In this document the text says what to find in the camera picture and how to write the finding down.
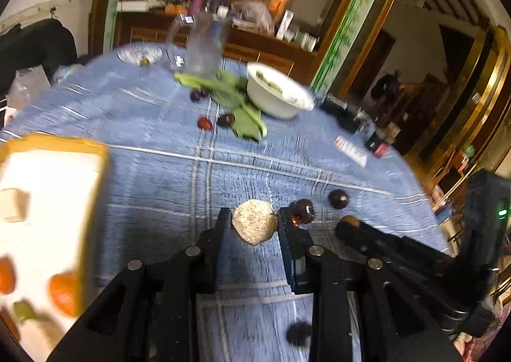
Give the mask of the round pale sugarcane slice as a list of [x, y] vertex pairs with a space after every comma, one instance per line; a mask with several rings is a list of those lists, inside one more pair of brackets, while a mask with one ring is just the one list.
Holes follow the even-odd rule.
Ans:
[[245, 243], [257, 245], [273, 236], [278, 222], [271, 203], [249, 199], [234, 210], [232, 225]]

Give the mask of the medium orange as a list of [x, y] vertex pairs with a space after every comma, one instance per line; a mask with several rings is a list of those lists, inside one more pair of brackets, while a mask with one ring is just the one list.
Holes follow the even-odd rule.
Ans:
[[74, 272], [54, 274], [48, 281], [48, 295], [54, 307], [69, 317], [79, 315], [79, 297]]

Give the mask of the green round fruit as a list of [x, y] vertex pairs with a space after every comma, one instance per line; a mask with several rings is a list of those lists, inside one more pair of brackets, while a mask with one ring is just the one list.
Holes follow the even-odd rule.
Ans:
[[36, 313], [28, 301], [20, 300], [14, 302], [13, 310], [20, 324], [36, 318]]

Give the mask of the small orange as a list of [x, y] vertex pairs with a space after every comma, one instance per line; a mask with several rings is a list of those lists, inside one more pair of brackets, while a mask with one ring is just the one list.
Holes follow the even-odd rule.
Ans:
[[16, 289], [17, 276], [11, 260], [0, 258], [0, 292], [4, 295], [13, 293]]

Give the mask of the dark plum centre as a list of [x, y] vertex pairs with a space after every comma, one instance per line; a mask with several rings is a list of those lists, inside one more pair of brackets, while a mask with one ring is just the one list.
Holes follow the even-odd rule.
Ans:
[[302, 198], [293, 201], [288, 206], [291, 217], [299, 218], [301, 224], [311, 224], [315, 218], [314, 206], [311, 200]]

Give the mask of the brown kiwi fruit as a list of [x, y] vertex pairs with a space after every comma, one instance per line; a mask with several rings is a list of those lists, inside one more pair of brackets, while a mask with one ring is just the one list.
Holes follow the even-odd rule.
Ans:
[[340, 221], [343, 224], [349, 224], [355, 228], [359, 227], [359, 225], [360, 225], [359, 219], [352, 215], [345, 215], [343, 218], [341, 218]]

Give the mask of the dark plum far right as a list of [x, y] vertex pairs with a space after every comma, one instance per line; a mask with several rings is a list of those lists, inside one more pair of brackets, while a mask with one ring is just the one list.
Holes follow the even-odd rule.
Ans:
[[349, 204], [349, 196], [341, 189], [335, 189], [328, 194], [330, 205], [336, 210], [342, 210]]

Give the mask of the white paper card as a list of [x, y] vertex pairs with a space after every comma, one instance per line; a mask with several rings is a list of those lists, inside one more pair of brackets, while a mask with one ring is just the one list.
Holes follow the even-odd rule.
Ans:
[[367, 164], [367, 154], [364, 150], [355, 146], [352, 142], [347, 139], [338, 136], [334, 141], [334, 146], [341, 152], [344, 153], [349, 159], [355, 162], [358, 166], [365, 168]]

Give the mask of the blue plaid tablecloth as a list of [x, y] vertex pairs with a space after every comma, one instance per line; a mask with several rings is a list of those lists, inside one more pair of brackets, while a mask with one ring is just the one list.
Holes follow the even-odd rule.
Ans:
[[[394, 149], [382, 159], [364, 150], [362, 166], [334, 141], [342, 136], [362, 151], [363, 138], [318, 109], [293, 120], [263, 117], [268, 134], [259, 143], [216, 125], [203, 131], [198, 119], [213, 122], [224, 109], [209, 98], [192, 102], [164, 62], [126, 64], [116, 51], [95, 58], [1, 131], [1, 142], [38, 132], [108, 146], [107, 196], [85, 284], [94, 293], [131, 259], [171, 258], [215, 224], [221, 208], [249, 199], [268, 201], [275, 212], [311, 200], [314, 242], [345, 259], [358, 259], [334, 233], [346, 214], [447, 252], [428, 198]], [[328, 202], [334, 189], [350, 198], [343, 211]], [[308, 349], [290, 345], [286, 333], [311, 321], [312, 296], [291, 293], [278, 236], [250, 246], [229, 230], [224, 242], [218, 292], [199, 299], [201, 359], [307, 361]]]

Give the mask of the black jar red label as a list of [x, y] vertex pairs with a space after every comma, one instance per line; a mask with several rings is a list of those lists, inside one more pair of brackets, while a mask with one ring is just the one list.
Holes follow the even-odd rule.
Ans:
[[387, 134], [385, 130], [376, 128], [367, 137], [365, 141], [365, 148], [377, 158], [382, 158], [390, 146], [394, 143], [395, 139]]

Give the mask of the small red jujube far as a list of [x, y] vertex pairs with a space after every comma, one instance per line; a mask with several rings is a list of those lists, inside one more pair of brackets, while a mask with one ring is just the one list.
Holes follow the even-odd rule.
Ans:
[[211, 132], [214, 129], [212, 122], [207, 117], [200, 117], [197, 120], [197, 126], [205, 132]]

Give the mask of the black electronic device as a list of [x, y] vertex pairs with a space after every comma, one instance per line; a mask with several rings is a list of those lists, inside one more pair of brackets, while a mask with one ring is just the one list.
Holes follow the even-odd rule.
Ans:
[[332, 115], [338, 121], [339, 126], [351, 135], [354, 135], [365, 123], [363, 109], [334, 96], [326, 96], [320, 102], [320, 109]]

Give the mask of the small dark plum near greens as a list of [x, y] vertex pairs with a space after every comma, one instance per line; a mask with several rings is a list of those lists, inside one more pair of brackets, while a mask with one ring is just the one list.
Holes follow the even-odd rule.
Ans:
[[219, 127], [231, 128], [235, 122], [235, 116], [231, 113], [224, 113], [218, 116], [217, 125]]

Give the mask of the white bowl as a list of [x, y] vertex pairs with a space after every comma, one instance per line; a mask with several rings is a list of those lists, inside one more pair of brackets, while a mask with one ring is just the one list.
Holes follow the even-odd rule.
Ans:
[[248, 99], [280, 120], [291, 120], [302, 112], [314, 110], [314, 98], [308, 89], [268, 65], [247, 63]]

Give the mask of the green leafy vegetable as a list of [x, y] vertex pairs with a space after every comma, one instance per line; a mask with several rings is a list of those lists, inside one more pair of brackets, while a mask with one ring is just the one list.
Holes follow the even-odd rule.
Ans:
[[235, 122], [230, 129], [237, 138], [261, 141], [268, 136], [262, 112], [248, 99], [246, 77], [236, 76], [227, 70], [219, 70], [212, 78], [185, 73], [175, 73], [173, 76], [191, 90], [209, 90], [210, 99], [224, 110], [223, 114], [234, 114]]

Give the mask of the clear plastic pitcher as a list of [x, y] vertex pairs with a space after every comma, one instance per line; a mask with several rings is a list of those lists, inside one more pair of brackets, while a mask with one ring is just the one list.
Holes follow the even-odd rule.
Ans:
[[[203, 78], [215, 77], [223, 59], [231, 25], [230, 18], [210, 12], [176, 16], [165, 42], [171, 71]], [[190, 31], [185, 54], [181, 55], [175, 50], [174, 37], [185, 27]]]

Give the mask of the white tube on shelf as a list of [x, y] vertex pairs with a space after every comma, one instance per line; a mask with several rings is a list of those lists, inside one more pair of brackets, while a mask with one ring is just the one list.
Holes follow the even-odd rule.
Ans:
[[290, 10], [286, 10], [282, 19], [281, 19], [281, 24], [278, 28], [278, 31], [276, 32], [276, 35], [275, 35], [275, 38], [277, 40], [284, 39], [293, 18], [294, 18], [294, 13]]

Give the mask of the plastic bag on shelf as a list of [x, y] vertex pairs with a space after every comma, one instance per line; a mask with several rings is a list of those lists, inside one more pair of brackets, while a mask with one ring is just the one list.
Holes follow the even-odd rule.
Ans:
[[275, 22], [266, 4], [257, 0], [238, 0], [231, 4], [233, 22], [237, 27], [273, 35]]

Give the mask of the black sofa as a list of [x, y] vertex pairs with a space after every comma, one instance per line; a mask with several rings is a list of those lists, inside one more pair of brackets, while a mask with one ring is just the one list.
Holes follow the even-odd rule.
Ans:
[[50, 80], [61, 66], [76, 61], [74, 37], [58, 19], [44, 19], [25, 28], [16, 25], [1, 35], [1, 96], [9, 93], [19, 70], [42, 66]]

